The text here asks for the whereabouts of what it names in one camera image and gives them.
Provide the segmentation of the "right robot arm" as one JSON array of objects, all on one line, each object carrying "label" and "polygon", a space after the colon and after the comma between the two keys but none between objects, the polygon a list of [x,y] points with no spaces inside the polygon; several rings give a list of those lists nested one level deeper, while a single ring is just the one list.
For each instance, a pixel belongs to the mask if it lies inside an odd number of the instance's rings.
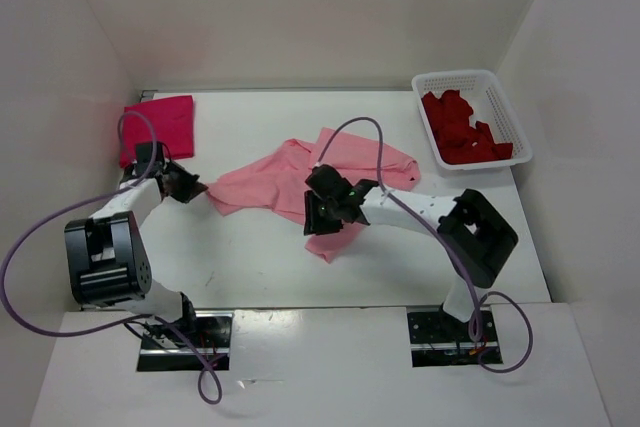
[{"label": "right robot arm", "polygon": [[457,279],[442,304],[439,329],[460,340],[479,328],[483,295],[519,242],[518,235],[480,192],[429,196],[385,187],[374,180],[351,184],[329,165],[305,180],[306,235],[329,235],[348,224],[390,226],[434,237],[452,261]]}]

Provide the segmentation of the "pink t shirt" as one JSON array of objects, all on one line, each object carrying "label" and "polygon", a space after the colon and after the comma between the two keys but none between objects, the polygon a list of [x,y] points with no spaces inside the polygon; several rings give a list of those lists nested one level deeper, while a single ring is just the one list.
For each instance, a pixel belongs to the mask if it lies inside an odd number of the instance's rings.
[{"label": "pink t shirt", "polygon": [[[333,129],[323,128],[315,143],[286,140],[274,153],[219,177],[208,185],[206,194],[223,216],[245,208],[261,208],[302,225],[305,180],[333,133]],[[331,142],[322,162],[355,184],[361,179],[377,180],[377,153],[377,140],[342,131]],[[382,179],[387,187],[410,191],[421,180],[419,164],[408,154],[384,144]],[[305,248],[330,263],[363,229],[360,224],[347,224],[339,233],[311,236]]]}]

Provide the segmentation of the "magenta t shirt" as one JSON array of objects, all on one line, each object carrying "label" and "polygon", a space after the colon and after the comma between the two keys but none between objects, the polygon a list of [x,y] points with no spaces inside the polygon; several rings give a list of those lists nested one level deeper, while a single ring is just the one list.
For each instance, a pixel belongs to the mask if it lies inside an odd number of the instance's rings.
[{"label": "magenta t shirt", "polygon": [[[137,112],[148,119],[157,140],[166,145],[173,159],[192,158],[195,155],[195,104],[192,96],[150,100],[125,107],[124,111]],[[130,154],[134,154],[136,144],[151,140],[150,131],[139,116],[127,115],[122,132],[124,145]]]}]

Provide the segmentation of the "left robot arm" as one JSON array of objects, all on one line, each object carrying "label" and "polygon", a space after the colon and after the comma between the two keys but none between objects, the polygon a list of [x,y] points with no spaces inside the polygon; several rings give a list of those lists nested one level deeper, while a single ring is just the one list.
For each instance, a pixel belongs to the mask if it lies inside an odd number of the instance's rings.
[{"label": "left robot arm", "polygon": [[83,307],[119,307],[138,315],[159,316],[164,334],[180,347],[200,332],[186,294],[155,281],[140,227],[169,198],[187,204],[208,187],[171,160],[162,142],[135,146],[135,161],[125,170],[122,190],[90,217],[69,222],[64,238],[71,292]]}]

